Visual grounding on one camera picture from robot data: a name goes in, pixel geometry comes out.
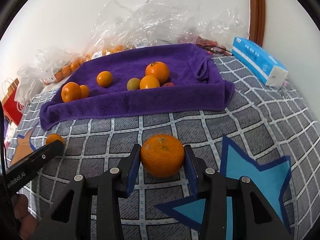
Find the metal bolt head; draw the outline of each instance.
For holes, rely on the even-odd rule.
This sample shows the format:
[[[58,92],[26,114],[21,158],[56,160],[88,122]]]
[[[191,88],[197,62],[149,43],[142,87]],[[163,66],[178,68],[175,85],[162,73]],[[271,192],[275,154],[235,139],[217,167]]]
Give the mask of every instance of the metal bolt head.
[[[206,168],[205,169],[205,173],[207,173],[207,174],[214,174],[214,172],[215,172],[215,170],[212,169],[212,168]]]
[[[241,178],[241,180],[242,180],[244,183],[249,183],[249,182],[251,181],[250,178],[247,177],[247,176],[243,176],[243,177]]]
[[[81,181],[83,179],[83,176],[81,174],[78,174],[75,176],[75,181]]]
[[[117,167],[113,167],[110,169],[110,173],[117,174],[120,170]]]

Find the clear plastic wrap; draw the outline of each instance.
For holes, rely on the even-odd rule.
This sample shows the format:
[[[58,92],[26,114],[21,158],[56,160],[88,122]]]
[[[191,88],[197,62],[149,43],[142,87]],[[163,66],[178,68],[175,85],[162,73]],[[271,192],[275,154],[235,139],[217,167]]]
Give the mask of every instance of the clear plastic wrap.
[[[68,53],[58,48],[39,50],[36,58],[37,63],[23,65],[17,71],[17,75],[39,79],[45,85],[60,82],[71,75],[83,62],[78,53]]]
[[[208,21],[201,21],[200,11],[200,0],[148,0],[135,11],[110,0],[91,31],[84,60],[146,46],[198,44],[200,39],[217,42],[223,53],[235,36],[248,37],[240,8]]]
[[[201,38],[214,40],[222,47],[231,50],[234,37],[249,37],[249,27],[241,17],[241,8],[227,9],[208,23],[199,22],[197,31]]]

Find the tissue pack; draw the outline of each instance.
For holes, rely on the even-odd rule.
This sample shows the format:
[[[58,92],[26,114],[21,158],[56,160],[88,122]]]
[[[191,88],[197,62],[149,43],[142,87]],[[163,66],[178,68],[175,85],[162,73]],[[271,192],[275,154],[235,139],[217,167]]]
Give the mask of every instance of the tissue pack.
[[[266,86],[281,87],[287,78],[284,65],[252,41],[235,37],[231,53]]]

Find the green-yellow fruit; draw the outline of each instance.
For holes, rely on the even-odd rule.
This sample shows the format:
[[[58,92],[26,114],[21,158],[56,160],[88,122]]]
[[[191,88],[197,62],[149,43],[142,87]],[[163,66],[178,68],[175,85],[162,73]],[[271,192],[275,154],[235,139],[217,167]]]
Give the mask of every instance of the green-yellow fruit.
[[[136,90],[140,88],[140,79],[132,78],[127,83],[127,90]]]

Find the red bag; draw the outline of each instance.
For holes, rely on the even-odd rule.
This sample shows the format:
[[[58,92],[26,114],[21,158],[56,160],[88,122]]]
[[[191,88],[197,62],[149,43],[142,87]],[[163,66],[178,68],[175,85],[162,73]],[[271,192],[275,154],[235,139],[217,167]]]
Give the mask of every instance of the red bag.
[[[18,84],[19,84],[19,81],[17,79],[10,84],[8,88],[8,92],[4,96],[4,100],[2,101],[4,114],[9,120],[14,122],[17,126],[20,123],[23,109],[24,109],[23,105],[21,105],[19,102],[14,101],[14,96],[16,94]]]

